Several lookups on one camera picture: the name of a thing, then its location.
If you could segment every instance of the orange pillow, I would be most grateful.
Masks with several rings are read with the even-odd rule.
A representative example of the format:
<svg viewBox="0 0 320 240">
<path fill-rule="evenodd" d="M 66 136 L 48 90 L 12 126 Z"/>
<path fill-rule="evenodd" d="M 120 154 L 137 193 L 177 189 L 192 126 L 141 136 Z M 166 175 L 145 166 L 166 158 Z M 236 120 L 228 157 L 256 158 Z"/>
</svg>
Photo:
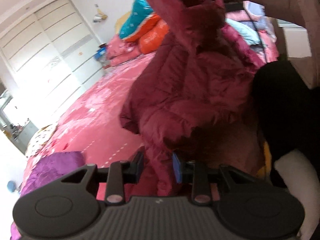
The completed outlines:
<svg viewBox="0 0 320 240">
<path fill-rule="evenodd" d="M 132 33 L 128 37 L 123 38 L 122 40 L 127 42 L 137 41 L 142 35 L 152 30 L 152 28 L 157 24 L 157 22 L 160 19 L 160 16 L 157 15 L 155 12 L 151 13 L 147 18 L 143 20 L 143 22 L 138 26 L 134 33 Z"/>
<path fill-rule="evenodd" d="M 143 35 L 139 40 L 139 48 L 143 54 L 148 54 L 156 51 L 164 36 L 169 32 L 169 27 L 164 20 L 160 20 L 157 25 L 148 33 Z"/>
</svg>

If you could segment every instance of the person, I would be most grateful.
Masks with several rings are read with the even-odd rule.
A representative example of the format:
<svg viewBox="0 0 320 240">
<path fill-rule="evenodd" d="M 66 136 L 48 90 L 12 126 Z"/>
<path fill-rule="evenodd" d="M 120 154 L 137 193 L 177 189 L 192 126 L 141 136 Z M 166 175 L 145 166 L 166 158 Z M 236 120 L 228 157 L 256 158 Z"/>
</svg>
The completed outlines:
<svg viewBox="0 0 320 240">
<path fill-rule="evenodd" d="M 273 159 L 271 181 L 303 204 L 301 239 L 320 239 L 320 0 L 250 1 L 308 31 L 312 56 L 266 64 L 252 95 Z"/>
</svg>

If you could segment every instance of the metal screw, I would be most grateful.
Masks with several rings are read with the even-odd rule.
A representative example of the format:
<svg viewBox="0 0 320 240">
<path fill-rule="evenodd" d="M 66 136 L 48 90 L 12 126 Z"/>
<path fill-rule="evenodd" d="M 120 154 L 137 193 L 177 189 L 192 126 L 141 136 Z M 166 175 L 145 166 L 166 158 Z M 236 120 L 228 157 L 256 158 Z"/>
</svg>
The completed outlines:
<svg viewBox="0 0 320 240">
<path fill-rule="evenodd" d="M 195 201 L 199 204 L 206 204 L 210 202 L 210 197 L 208 195 L 198 195 L 195 197 Z"/>
<path fill-rule="evenodd" d="M 120 195 L 110 195 L 109 197 L 107 197 L 107 201 L 109 203 L 120 203 L 123 200 L 123 197 L 121 197 Z"/>
</svg>

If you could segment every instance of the bed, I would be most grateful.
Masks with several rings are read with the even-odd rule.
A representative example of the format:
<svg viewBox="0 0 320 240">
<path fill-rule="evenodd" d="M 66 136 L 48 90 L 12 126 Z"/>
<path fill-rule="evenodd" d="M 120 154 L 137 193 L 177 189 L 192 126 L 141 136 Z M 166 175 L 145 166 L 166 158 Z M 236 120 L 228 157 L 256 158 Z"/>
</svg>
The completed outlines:
<svg viewBox="0 0 320 240">
<path fill-rule="evenodd" d="M 275 37 L 267 29 L 259 30 L 263 42 L 266 44 L 267 61 L 277 60 L 278 51 L 275 45 Z M 252 46 L 258 56 L 265 62 L 265 56 L 261 48 Z M 95 163 L 99 168 L 108 167 L 112 162 L 119 160 L 129 160 L 134 153 L 143 146 L 139 135 L 122 129 L 119 122 L 119 113 L 126 99 L 129 88 L 138 78 L 148 63 L 153 59 L 155 52 L 139 55 L 138 57 L 113 65 L 113 70 L 102 77 L 86 93 L 84 93 L 66 112 L 57 123 L 57 128 L 50 139 L 33 154 L 27 164 L 24 172 L 22 189 L 26 187 L 32 171 L 39 162 L 55 153 L 74 153 L 78 152 L 83 156 L 82 163 Z M 251 134 L 248 138 L 242 138 L 241 134 Z M 245 154 L 237 153 L 237 149 L 243 145 L 243 142 L 250 141 L 252 138 L 258 141 L 255 130 L 244 131 L 238 124 L 230 125 L 225 133 L 217 133 L 222 145 L 233 145 L 233 152 L 230 154 L 219 153 L 212 161 L 213 166 L 220 163 L 234 165 L 244 171 L 252 174 L 265 165 L 265 156 L 263 151 L 263 142 L 254 142 L 244 149 Z M 150 188 L 137 186 L 132 194 L 154 194 L 152 183 L 156 178 L 152 175 L 154 171 L 146 171 Z M 104 199 L 105 184 L 100 185 L 97 199 Z M 12 226 L 13 240 L 17 238 L 17 230 Z"/>
</svg>

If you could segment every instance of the maroon puffer jacket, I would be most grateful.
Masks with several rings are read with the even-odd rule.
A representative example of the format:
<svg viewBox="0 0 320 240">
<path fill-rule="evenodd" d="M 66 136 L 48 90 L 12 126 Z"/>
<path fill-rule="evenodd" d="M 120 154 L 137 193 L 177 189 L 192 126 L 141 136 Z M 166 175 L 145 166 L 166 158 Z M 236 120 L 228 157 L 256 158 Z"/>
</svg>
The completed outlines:
<svg viewBox="0 0 320 240">
<path fill-rule="evenodd" d="M 142 135 L 157 194 L 168 195 L 176 190 L 171 151 L 201 153 L 215 128 L 239 122 L 263 63 L 225 24 L 221 0 L 147 1 L 170 33 L 132 85 L 120 121 Z"/>
</svg>

